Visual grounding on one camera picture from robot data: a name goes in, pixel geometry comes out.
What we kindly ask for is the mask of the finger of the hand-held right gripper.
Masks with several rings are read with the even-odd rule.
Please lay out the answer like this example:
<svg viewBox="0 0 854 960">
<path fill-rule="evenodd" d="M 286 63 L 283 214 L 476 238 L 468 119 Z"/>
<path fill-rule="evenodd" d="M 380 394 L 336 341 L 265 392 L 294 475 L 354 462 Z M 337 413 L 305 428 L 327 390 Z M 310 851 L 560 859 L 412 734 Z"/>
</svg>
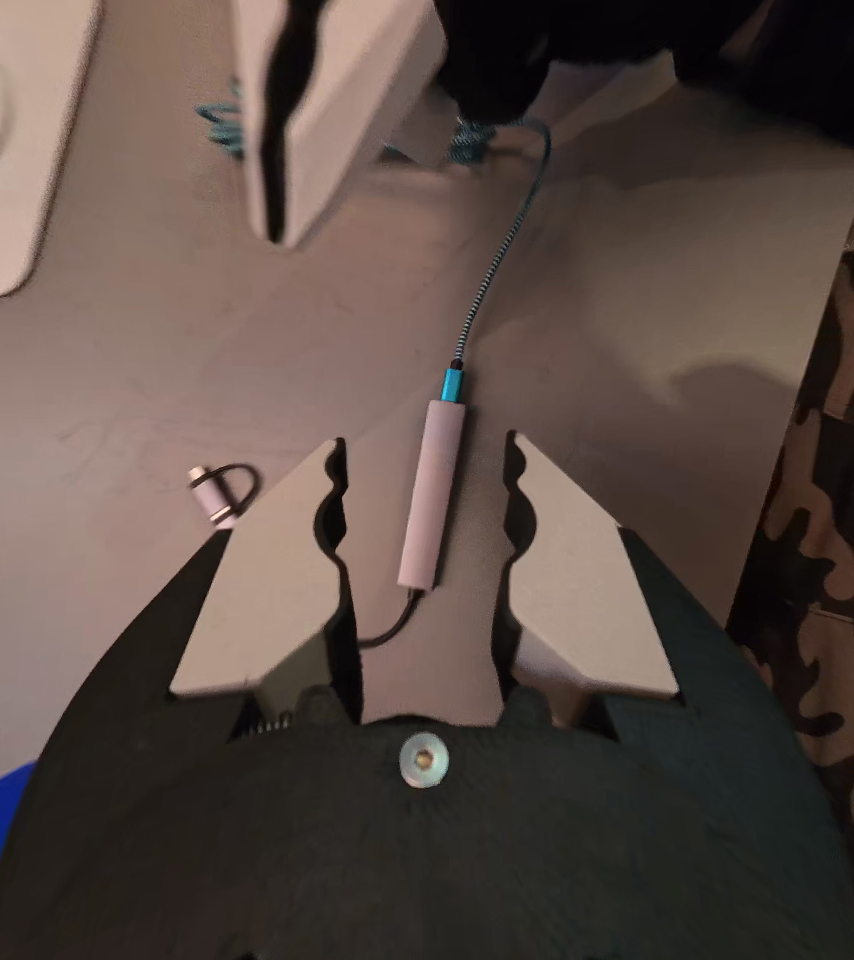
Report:
<svg viewBox="0 0 854 960">
<path fill-rule="evenodd" d="M 267 240 L 265 187 L 260 160 L 265 81 L 286 18 L 285 1 L 232 2 L 232 46 L 240 90 L 245 208 L 250 229 L 261 240 Z"/>
<path fill-rule="evenodd" d="M 277 36 L 277 245 L 311 232 L 445 54 L 433 2 L 289 2 Z"/>
</svg>

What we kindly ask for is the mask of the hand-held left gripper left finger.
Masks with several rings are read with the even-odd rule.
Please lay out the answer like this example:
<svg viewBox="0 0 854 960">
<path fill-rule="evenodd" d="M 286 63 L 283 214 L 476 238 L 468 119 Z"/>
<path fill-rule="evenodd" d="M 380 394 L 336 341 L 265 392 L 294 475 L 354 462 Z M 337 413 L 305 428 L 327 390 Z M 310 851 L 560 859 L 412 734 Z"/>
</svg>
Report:
<svg viewBox="0 0 854 960">
<path fill-rule="evenodd" d="M 345 537 L 346 443 L 323 442 L 230 532 L 170 682 L 179 698 L 252 694 L 266 716 L 329 687 L 361 716 L 363 681 Z"/>
</svg>

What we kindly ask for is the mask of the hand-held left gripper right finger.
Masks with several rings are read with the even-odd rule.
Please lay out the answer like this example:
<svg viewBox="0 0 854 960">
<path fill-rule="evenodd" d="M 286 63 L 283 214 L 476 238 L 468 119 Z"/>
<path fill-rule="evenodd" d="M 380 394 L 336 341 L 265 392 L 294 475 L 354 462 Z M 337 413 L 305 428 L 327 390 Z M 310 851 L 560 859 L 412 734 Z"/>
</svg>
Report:
<svg viewBox="0 0 854 960">
<path fill-rule="evenodd" d="M 673 698 L 679 685 L 625 529 L 526 435 L 505 439 L 498 684 L 547 698 Z"/>
</svg>

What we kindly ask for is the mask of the grey usb hub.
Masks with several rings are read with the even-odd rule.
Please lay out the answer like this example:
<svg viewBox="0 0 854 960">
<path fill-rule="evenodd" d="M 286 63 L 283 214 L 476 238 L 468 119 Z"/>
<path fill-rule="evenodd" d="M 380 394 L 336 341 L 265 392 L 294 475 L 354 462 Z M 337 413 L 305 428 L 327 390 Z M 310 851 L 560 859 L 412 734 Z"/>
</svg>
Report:
<svg viewBox="0 0 854 960">
<path fill-rule="evenodd" d="M 362 651 L 395 637 L 433 588 L 465 411 L 452 401 L 429 404 L 398 575 L 408 605 L 392 628 L 359 640 Z M 251 678 L 255 663 L 279 662 L 334 617 L 343 591 L 334 545 L 342 536 L 341 494 L 328 473 L 336 452 L 334 441 L 323 444 L 235 527 L 179 672 L 216 661 L 223 685 L 231 676 Z"/>
</svg>

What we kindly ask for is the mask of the person's camouflage trousers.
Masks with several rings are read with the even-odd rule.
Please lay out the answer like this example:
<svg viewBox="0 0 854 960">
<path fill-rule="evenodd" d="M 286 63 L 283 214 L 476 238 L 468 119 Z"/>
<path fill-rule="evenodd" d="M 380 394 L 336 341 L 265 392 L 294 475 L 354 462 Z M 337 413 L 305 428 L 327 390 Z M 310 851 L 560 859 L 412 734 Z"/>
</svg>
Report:
<svg viewBox="0 0 854 960">
<path fill-rule="evenodd" d="M 854 221 L 727 630 L 790 718 L 854 868 Z"/>
</svg>

